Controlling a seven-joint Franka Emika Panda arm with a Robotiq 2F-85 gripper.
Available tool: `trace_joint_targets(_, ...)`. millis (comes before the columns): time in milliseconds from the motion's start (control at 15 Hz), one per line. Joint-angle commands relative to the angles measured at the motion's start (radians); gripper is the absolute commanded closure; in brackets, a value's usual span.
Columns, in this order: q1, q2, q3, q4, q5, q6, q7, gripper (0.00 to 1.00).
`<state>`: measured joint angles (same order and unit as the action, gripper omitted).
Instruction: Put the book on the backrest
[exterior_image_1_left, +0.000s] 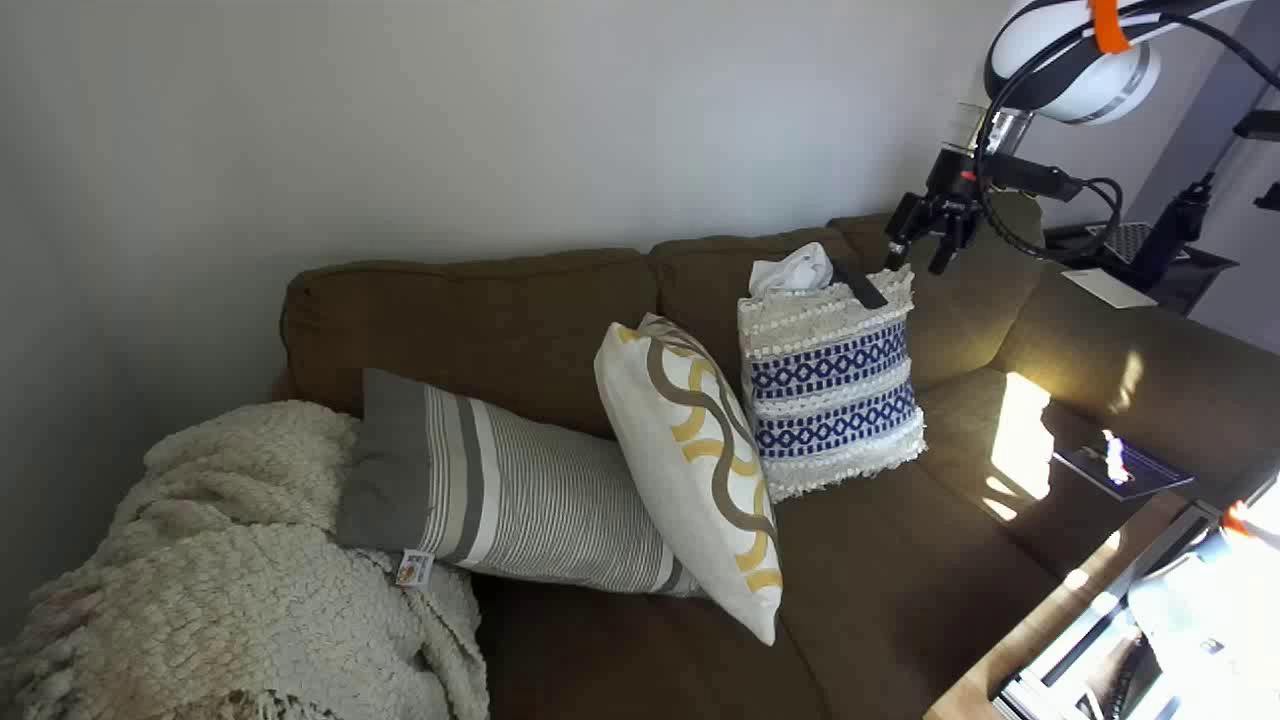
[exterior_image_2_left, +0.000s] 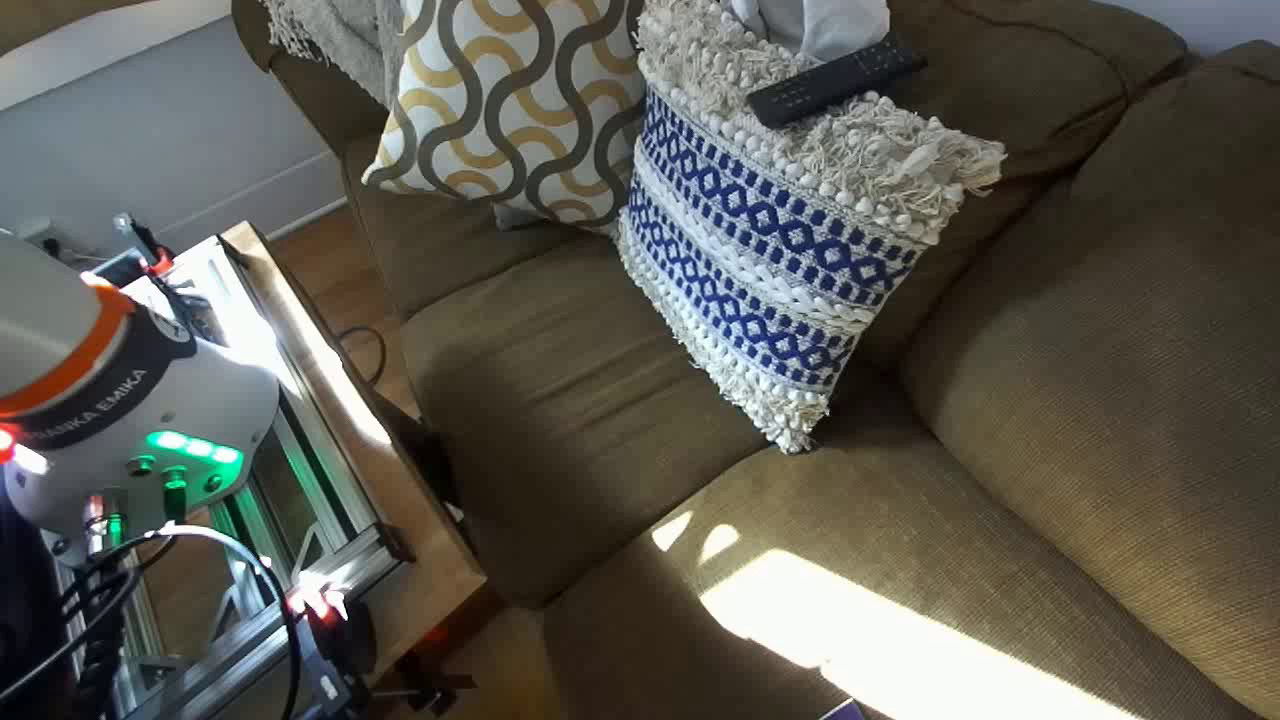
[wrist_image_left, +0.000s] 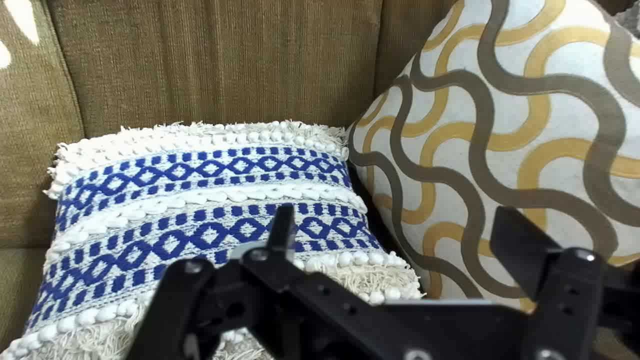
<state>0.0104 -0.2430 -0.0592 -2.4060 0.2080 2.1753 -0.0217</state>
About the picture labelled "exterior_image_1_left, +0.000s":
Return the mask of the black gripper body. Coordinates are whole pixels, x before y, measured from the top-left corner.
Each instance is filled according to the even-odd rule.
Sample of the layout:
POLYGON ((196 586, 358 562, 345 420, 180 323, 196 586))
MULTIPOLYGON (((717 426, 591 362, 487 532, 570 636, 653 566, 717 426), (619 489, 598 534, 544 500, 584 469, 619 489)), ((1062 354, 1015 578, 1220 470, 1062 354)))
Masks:
POLYGON ((960 149, 938 149, 925 179, 925 209, 935 233, 972 233, 981 224, 981 171, 960 149))

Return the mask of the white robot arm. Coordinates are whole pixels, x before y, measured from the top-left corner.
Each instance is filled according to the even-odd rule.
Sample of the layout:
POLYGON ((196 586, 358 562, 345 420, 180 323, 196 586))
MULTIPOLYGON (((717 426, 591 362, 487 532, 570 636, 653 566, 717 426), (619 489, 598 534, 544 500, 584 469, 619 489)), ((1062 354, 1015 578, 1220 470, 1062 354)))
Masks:
POLYGON ((1124 187, 1106 177, 1068 177, 1054 163, 1015 157, 1019 125, 1110 125, 1129 115, 1158 80, 1150 39, 1187 29, 1228 49, 1264 84, 1280 84, 1275 65, 1217 29, 1212 14, 1243 0, 1019 0, 984 50, 984 110, 977 132, 938 149, 925 193, 903 193, 889 218, 889 262, 903 269, 907 249, 935 236, 930 271, 986 224, 1004 245, 1035 250, 994 212, 993 193, 1075 200, 1092 193, 1120 224, 1124 187))

